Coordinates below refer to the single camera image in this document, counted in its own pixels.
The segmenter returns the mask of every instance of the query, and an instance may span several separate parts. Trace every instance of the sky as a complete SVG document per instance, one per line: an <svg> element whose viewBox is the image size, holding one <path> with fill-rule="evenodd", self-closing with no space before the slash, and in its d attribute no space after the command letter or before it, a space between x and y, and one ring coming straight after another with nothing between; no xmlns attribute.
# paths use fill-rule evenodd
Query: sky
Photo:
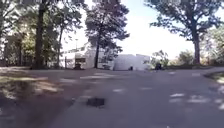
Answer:
<svg viewBox="0 0 224 128"><path fill-rule="evenodd" d="M91 4L92 0L86 0L87 4ZM157 27L149 27L149 23L156 21L157 12L146 7L144 0L121 0L129 8L127 15L126 30L130 33L130 37L124 41L118 42L122 46L121 54L142 54L151 55L153 52L163 50L168 53L170 59L176 58L181 51L193 51L193 43L186 41L179 35L171 34L168 30ZM77 31L76 35L71 34L73 39L77 40L77 47L81 47L88 41L85 37L85 24L83 29ZM63 50L70 50L76 47L76 41L63 43Z"/></svg>

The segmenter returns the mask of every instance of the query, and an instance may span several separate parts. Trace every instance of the grass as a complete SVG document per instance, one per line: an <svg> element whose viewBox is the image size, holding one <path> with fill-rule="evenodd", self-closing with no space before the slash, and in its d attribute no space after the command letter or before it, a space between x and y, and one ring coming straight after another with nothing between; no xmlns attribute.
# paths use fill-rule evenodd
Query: grass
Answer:
<svg viewBox="0 0 224 128"><path fill-rule="evenodd" d="M214 72L204 75L207 78L213 79L220 84L224 84L224 72Z"/></svg>

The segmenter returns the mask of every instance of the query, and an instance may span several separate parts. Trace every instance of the white building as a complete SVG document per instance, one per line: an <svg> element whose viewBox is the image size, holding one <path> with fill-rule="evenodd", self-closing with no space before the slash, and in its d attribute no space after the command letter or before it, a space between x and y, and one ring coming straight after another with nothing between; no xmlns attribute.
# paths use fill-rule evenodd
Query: white building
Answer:
<svg viewBox="0 0 224 128"><path fill-rule="evenodd" d="M133 70L149 69L150 57L145 55L120 54L115 60L114 70L128 70L133 67Z"/></svg>
<svg viewBox="0 0 224 128"><path fill-rule="evenodd" d="M91 48L90 46L85 46L84 48L70 50L70 52L64 52L61 57L60 65L62 67L74 68L75 58L85 58L86 62L82 63L82 68L90 69L94 67L94 60L96 54L96 48ZM119 54L117 58L113 61L108 61L105 59L104 50L100 49L98 68L109 67L110 70L128 70L130 67L133 67L133 70L147 70L149 69L150 57L145 55L131 55L131 54Z"/></svg>
<svg viewBox="0 0 224 128"><path fill-rule="evenodd" d="M74 68L75 66L75 58L85 58L85 63L82 63L82 68L90 69L94 67L96 48L92 48L90 46L85 46L83 48L78 48L76 50L70 50L68 52L64 52L61 57L60 65L62 67ZM98 60L98 68L104 68L105 66L109 67L110 70L113 70L114 61L105 60L104 50L100 49L99 51L99 60Z"/></svg>

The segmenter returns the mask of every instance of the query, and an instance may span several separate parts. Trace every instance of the asphalt road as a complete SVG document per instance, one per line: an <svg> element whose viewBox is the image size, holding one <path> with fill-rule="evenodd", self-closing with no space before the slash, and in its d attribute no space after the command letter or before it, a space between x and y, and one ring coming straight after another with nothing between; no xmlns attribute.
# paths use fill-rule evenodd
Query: asphalt road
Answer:
<svg viewBox="0 0 224 128"><path fill-rule="evenodd" d="M86 90L50 128L224 128L224 95L214 81L201 76L209 71L81 77L97 86ZM93 96L105 98L105 107L86 106L86 98Z"/></svg>

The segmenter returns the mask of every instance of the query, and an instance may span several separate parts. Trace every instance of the tree trunk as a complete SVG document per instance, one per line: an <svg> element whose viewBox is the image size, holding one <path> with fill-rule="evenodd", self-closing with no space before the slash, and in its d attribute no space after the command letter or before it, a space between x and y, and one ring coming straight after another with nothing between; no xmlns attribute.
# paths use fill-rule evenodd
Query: tree trunk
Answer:
<svg viewBox="0 0 224 128"><path fill-rule="evenodd" d="M97 44L96 44L96 55L95 55L95 63L94 63L94 68L98 68L98 59L99 59L99 51L100 51L100 44L99 44L99 41L100 41L100 35L99 35L99 39L97 41Z"/></svg>
<svg viewBox="0 0 224 128"><path fill-rule="evenodd" d="M200 44L198 37L194 40L194 65L200 65Z"/></svg>
<svg viewBox="0 0 224 128"><path fill-rule="evenodd" d="M60 50L61 50L61 39L62 39L62 35L63 35L63 30L64 28L61 27L60 30L60 36L59 36L59 42L58 42L58 54L57 54L57 68L59 68L59 63L60 63Z"/></svg>
<svg viewBox="0 0 224 128"><path fill-rule="evenodd" d="M39 6L38 10L38 21L36 28L36 43L35 43L35 69L43 68L43 57L42 57L42 47L43 47L43 17L45 12L46 0L43 0Z"/></svg>
<svg viewBox="0 0 224 128"><path fill-rule="evenodd" d="M95 55L95 63L94 63L94 68L98 68L98 59L99 59L99 51L100 51L100 40L101 40L101 33L102 33L102 27L104 23L104 19L106 17L106 13L103 14L102 17L102 22L99 27L99 33L98 33L98 39L97 39L97 44L96 44L96 55Z"/></svg>
<svg viewBox="0 0 224 128"><path fill-rule="evenodd" d="M18 66L22 66L22 44L21 44L21 41L19 41L18 42L18 46L19 46L19 48L18 48L18 52L19 52L19 54L18 54L18 57L19 57L19 62L18 62Z"/></svg>

